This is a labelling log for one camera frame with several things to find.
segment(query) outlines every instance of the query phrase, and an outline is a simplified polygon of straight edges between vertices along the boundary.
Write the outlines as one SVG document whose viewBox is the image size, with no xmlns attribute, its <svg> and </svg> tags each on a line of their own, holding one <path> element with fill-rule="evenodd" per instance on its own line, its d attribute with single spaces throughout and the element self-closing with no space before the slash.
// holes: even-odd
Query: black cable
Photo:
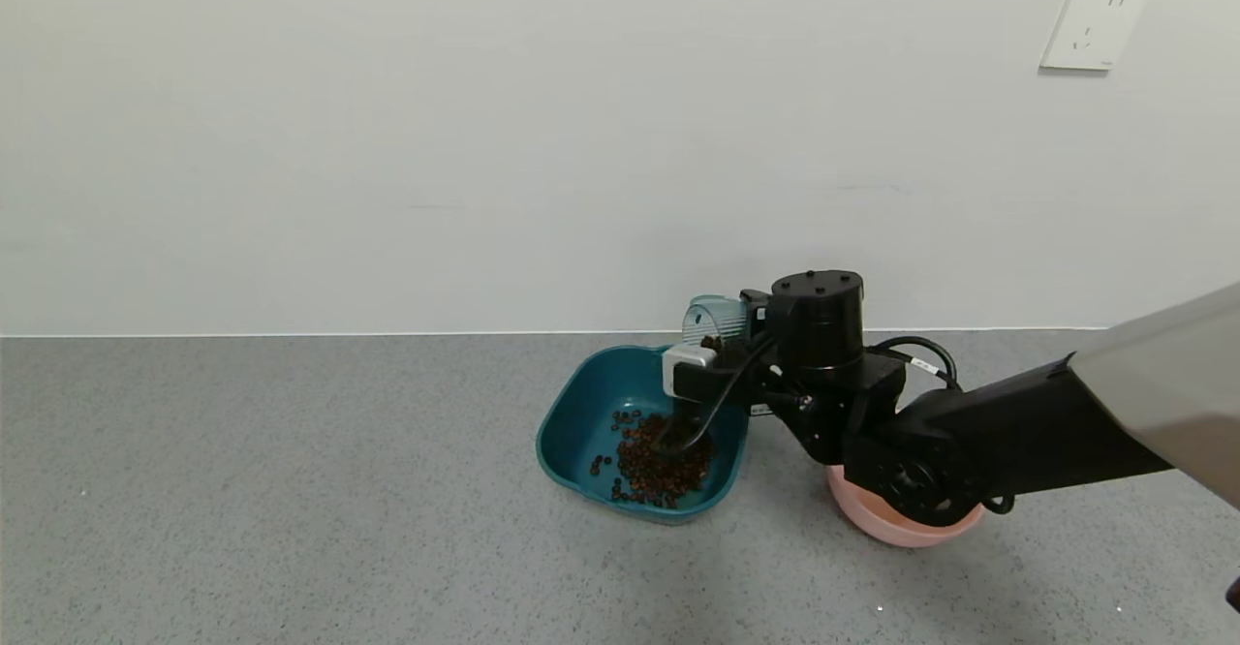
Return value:
<svg viewBox="0 0 1240 645">
<path fill-rule="evenodd" d="M 905 365 L 911 365 L 913 363 L 913 355 L 905 355 L 904 352 L 900 352 L 899 350 L 878 350 L 877 347 L 878 346 L 875 345 L 874 347 L 867 347 L 866 350 L 868 352 L 873 352 L 874 355 L 880 355 L 883 357 L 892 357 L 894 360 L 900 360 Z M 962 388 L 960 387 L 960 383 L 955 378 L 952 378 L 946 371 L 939 370 L 934 375 L 936 377 L 941 378 L 942 382 L 947 385 L 947 388 L 951 388 L 952 391 L 962 391 Z"/>
<path fill-rule="evenodd" d="M 982 500 L 982 506 L 994 512 L 996 515 L 1006 515 L 1012 511 L 1012 507 L 1016 506 L 1016 497 L 1011 495 L 1004 495 L 999 497 L 998 502 L 996 502 L 993 497 L 987 497 Z"/>
<path fill-rule="evenodd" d="M 749 371 L 749 367 L 754 366 L 754 362 L 758 361 L 758 357 L 760 357 L 763 352 L 769 350 L 770 346 L 774 344 L 775 340 L 771 339 L 770 335 L 765 331 L 759 334 L 758 337 L 754 339 L 754 349 L 749 350 L 749 354 L 745 355 L 745 360 L 740 362 L 740 366 L 737 367 L 737 371 L 733 372 L 730 377 L 728 377 L 727 383 L 723 385 L 723 391 L 720 391 L 718 397 L 711 403 L 708 412 L 701 416 L 702 427 L 699 427 L 698 430 L 694 432 L 692 437 L 689 437 L 688 442 L 681 444 L 678 449 L 661 448 L 663 443 L 663 437 L 666 437 L 667 432 L 672 429 L 672 420 L 668 420 L 668 423 L 663 425 L 663 430 L 660 432 L 658 437 L 655 438 L 655 442 L 650 443 L 650 447 L 655 452 L 660 452 L 660 454 L 663 454 L 666 456 L 675 456 L 676 454 L 684 453 L 684 450 L 687 450 L 689 447 L 698 443 L 701 438 L 706 434 L 707 428 L 711 427 L 711 423 L 714 420 L 714 416 L 718 414 L 719 408 L 723 407 L 723 402 L 725 402 L 728 396 L 732 394 L 732 389 L 737 387 L 737 382 L 739 382 L 745 376 L 745 372 Z"/>
<path fill-rule="evenodd" d="M 942 366 L 947 370 L 947 376 L 956 378 L 956 360 L 951 357 L 951 352 L 949 352 L 946 347 L 939 345 L 929 337 L 921 337 L 919 335 L 901 335 L 899 337 L 884 340 L 878 345 L 872 346 L 870 350 L 890 350 L 892 347 L 895 347 L 895 345 L 918 345 L 930 350 L 935 355 L 939 355 L 939 358 L 942 360 Z"/>
</svg>

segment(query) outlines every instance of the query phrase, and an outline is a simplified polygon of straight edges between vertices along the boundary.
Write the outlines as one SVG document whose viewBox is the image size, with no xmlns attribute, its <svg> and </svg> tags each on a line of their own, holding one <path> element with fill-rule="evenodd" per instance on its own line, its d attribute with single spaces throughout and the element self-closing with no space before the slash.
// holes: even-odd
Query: teal plastic container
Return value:
<svg viewBox="0 0 1240 645">
<path fill-rule="evenodd" d="M 615 411 L 672 414 L 672 399 L 663 394 L 663 350 L 666 347 L 611 347 L 591 355 L 559 392 L 538 428 L 534 447 L 543 471 L 564 487 L 616 512 L 677 525 L 715 506 L 737 480 L 749 432 L 749 416 L 740 406 L 725 406 L 711 423 L 708 433 L 714 443 L 714 460 L 702 490 L 677 500 L 675 510 L 611 500 L 613 481 L 621 478 L 614 461 L 603 465 L 603 473 L 590 475 L 596 455 L 616 458 L 624 428 L 611 430 Z M 624 490 L 631 490 L 627 481 L 624 481 Z"/>
</svg>

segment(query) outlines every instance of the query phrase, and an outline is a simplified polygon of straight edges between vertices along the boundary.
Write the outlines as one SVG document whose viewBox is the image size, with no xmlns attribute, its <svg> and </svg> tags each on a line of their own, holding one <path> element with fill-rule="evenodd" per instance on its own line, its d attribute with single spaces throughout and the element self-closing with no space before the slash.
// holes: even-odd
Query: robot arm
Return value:
<svg viewBox="0 0 1240 645">
<path fill-rule="evenodd" d="M 968 392 L 954 372 L 894 346 L 864 347 L 862 290 L 861 275 L 841 270 L 746 290 L 740 332 L 670 350 L 665 388 L 704 403 L 694 411 L 703 425 L 720 404 L 766 403 L 812 458 L 843 464 L 849 481 L 926 525 L 1172 465 L 1240 506 L 1240 372 L 1229 357 L 1240 284 Z M 897 414 L 906 363 L 934 370 L 947 388 Z"/>
</svg>

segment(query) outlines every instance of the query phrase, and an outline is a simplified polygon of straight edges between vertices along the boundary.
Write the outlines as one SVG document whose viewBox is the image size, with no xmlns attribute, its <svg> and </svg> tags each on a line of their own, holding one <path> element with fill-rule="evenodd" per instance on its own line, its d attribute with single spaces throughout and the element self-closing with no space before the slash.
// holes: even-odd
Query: wall outlet plate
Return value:
<svg viewBox="0 0 1240 645">
<path fill-rule="evenodd" d="M 1109 71 L 1120 61 L 1146 0 L 1066 0 L 1042 66 Z"/>
</svg>

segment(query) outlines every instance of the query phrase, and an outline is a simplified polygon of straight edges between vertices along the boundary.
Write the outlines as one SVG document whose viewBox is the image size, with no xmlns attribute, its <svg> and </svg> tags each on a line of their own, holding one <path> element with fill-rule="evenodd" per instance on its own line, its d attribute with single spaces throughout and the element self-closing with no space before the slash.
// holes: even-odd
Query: speckled floor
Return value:
<svg viewBox="0 0 1240 645">
<path fill-rule="evenodd" d="M 977 386 L 1087 336 L 937 337 Z M 771 419 L 683 527 L 547 480 L 574 366 L 665 340 L 4 341 L 5 643 L 1235 641 L 1240 515 L 1174 471 L 921 552 L 853 530 Z"/>
</svg>

